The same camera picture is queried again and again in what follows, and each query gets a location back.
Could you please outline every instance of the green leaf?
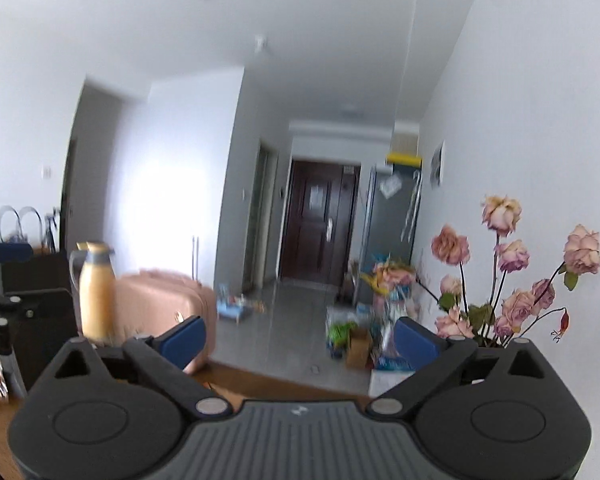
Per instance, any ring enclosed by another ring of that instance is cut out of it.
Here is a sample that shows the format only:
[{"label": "green leaf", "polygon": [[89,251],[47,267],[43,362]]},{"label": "green leaf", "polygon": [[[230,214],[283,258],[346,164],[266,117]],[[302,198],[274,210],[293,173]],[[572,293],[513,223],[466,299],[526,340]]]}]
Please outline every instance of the green leaf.
[{"label": "green leaf", "polygon": [[445,292],[440,296],[440,299],[437,300],[437,304],[439,304],[445,312],[449,312],[451,307],[456,304],[456,297],[450,292]]},{"label": "green leaf", "polygon": [[578,275],[573,272],[566,272],[564,275],[564,286],[566,286],[569,290],[573,290],[576,288],[578,284]]},{"label": "green leaf", "polygon": [[493,308],[489,303],[482,306],[469,305],[469,322],[474,330],[479,330],[485,323],[491,322]]}]

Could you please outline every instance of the suitcase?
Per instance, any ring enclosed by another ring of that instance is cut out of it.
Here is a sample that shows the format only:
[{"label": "suitcase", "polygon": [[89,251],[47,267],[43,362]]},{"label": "suitcase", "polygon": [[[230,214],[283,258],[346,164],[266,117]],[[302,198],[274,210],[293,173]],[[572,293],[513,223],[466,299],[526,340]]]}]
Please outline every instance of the suitcase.
[{"label": "suitcase", "polygon": [[217,304],[211,288],[186,275],[164,270],[141,270],[115,283],[114,342],[136,334],[158,336],[189,316],[205,320],[205,347],[185,368],[201,368],[215,349]]}]

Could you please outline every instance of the refrigerator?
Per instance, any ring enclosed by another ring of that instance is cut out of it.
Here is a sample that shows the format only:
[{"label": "refrigerator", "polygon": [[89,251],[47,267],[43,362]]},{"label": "refrigerator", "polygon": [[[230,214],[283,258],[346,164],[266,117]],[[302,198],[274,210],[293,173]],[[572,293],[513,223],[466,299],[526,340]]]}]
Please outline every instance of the refrigerator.
[{"label": "refrigerator", "polygon": [[[371,170],[360,272],[371,272],[375,262],[388,255],[411,263],[421,188],[420,168],[395,164]],[[356,280],[353,304],[372,301],[371,288]]]}]

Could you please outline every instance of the front door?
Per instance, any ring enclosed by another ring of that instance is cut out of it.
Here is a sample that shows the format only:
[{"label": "front door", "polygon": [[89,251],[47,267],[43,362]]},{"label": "front door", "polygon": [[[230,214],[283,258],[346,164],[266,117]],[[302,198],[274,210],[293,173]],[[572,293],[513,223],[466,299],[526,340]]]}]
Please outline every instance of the front door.
[{"label": "front door", "polygon": [[340,286],[347,267],[359,166],[295,160],[281,276]]}]

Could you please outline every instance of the ceiling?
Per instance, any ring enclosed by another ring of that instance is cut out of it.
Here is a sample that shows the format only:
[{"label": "ceiling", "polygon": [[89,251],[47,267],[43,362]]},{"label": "ceiling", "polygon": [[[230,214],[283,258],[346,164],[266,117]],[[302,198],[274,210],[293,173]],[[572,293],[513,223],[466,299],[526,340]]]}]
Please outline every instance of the ceiling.
[{"label": "ceiling", "polygon": [[[244,65],[291,118],[393,126],[396,110],[410,121],[424,114],[472,1],[0,0],[0,7],[151,80]],[[258,34],[268,47],[256,55]]]}]

